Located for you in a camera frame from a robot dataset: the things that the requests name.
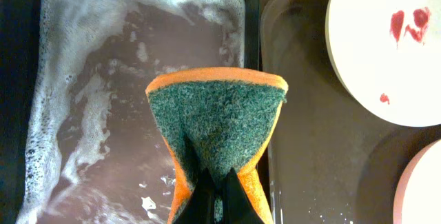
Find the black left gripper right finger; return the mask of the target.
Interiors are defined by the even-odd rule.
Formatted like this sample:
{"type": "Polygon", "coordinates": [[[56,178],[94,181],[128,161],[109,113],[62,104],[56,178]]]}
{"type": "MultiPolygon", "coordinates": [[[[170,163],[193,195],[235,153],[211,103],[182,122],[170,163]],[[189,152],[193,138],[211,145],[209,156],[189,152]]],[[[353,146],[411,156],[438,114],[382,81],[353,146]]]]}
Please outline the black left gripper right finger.
{"type": "Polygon", "coordinates": [[[222,198],[224,224],[263,224],[234,168],[231,168],[223,180],[222,198]]]}

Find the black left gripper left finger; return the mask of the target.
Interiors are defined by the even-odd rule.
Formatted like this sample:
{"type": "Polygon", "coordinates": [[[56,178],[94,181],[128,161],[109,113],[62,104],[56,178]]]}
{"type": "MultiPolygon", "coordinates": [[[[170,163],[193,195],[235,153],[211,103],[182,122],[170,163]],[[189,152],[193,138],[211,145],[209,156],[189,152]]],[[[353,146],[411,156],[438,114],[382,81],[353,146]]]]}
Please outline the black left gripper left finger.
{"type": "Polygon", "coordinates": [[[205,168],[198,177],[196,187],[174,224],[214,224],[216,186],[205,168]]]}

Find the orange green scrubbing sponge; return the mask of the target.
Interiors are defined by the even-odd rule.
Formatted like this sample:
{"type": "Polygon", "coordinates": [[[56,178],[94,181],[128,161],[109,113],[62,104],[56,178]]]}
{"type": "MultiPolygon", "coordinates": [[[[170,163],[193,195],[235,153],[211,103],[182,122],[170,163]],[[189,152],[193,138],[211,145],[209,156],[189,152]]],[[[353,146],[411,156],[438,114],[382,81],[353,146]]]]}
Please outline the orange green scrubbing sponge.
{"type": "Polygon", "coordinates": [[[216,186],[214,223],[224,223],[222,186],[231,168],[263,223],[272,222],[256,166],[287,91],[278,75],[226,67],[163,74],[148,85],[150,109],[176,173],[170,223],[185,208],[205,168],[216,186]]]}

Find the white plate with red stains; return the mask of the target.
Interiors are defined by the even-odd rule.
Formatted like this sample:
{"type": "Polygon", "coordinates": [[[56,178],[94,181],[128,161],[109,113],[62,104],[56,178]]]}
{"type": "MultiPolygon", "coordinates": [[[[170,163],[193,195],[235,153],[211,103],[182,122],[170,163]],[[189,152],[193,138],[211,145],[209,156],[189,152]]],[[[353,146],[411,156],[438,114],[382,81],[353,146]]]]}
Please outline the white plate with red stains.
{"type": "Polygon", "coordinates": [[[329,0],[326,38],[340,82],[368,111],[440,123],[440,0],[329,0]]]}

